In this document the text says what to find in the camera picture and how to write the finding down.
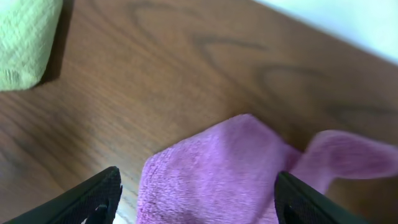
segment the crumpled purple cloth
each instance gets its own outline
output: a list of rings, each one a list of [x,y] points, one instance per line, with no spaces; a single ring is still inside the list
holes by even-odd
[[[398,149],[323,131],[301,153],[255,117],[239,115],[147,160],[137,223],[278,223],[273,194],[282,170],[324,194],[337,177],[397,175]]]

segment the folded cloth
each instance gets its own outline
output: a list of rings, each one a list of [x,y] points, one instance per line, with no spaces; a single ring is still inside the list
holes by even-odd
[[[137,223],[278,223],[273,195],[282,170],[324,194],[337,177],[398,174],[398,149],[324,131],[302,154],[253,116],[239,115],[147,160]]]
[[[0,91],[36,85],[47,66],[62,0],[0,0]]]

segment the wooden table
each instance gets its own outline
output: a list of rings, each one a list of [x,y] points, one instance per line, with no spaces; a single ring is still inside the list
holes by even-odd
[[[241,113],[301,150],[325,129],[398,144],[397,75],[252,1],[66,0],[46,82],[0,94],[0,222],[118,166],[115,223],[134,223],[145,160]],[[339,180],[329,196],[397,223],[397,187]]]

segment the tabletop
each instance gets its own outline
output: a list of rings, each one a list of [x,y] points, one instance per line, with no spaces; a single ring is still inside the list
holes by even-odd
[[[145,160],[242,113],[299,150],[326,129],[398,144],[397,74],[253,1],[65,0],[43,82],[0,93],[0,222],[118,166],[115,223],[135,223]],[[397,187],[338,180],[328,196],[396,223]]]

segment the light green towel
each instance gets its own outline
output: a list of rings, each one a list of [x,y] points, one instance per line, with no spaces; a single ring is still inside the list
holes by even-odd
[[[61,8],[62,0],[0,0],[0,91],[40,81]]]

